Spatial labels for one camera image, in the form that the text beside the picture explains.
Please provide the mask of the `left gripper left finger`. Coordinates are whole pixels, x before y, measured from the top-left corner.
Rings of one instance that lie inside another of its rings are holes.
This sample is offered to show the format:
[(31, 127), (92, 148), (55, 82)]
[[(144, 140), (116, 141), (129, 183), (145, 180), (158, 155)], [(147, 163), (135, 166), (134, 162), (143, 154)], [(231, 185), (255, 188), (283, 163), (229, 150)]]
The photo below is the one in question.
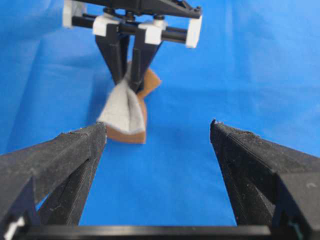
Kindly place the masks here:
[(0, 157), (0, 224), (77, 225), (106, 144), (102, 123)]

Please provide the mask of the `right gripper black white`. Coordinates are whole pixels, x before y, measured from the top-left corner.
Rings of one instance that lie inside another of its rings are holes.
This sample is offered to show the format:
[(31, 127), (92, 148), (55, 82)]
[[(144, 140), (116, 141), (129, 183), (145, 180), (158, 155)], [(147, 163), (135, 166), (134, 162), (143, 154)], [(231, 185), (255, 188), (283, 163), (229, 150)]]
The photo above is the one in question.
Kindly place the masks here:
[[(170, 27), (166, 16), (188, 18), (188, 27)], [(145, 74), (163, 41), (196, 48), (202, 18), (202, 8), (185, 0), (65, 0), (62, 9), (65, 28), (92, 30), (115, 85), (127, 72), (130, 36), (136, 35), (130, 69), (130, 88), (135, 93), (144, 88)], [(137, 35), (138, 30), (145, 35)]]

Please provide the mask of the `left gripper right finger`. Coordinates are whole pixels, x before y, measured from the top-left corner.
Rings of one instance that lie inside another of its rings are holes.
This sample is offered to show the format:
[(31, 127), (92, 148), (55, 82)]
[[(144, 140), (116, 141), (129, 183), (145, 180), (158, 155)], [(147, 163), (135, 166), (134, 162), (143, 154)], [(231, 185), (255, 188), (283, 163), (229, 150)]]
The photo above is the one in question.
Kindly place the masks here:
[(320, 229), (320, 159), (213, 120), (210, 142), (238, 225)]

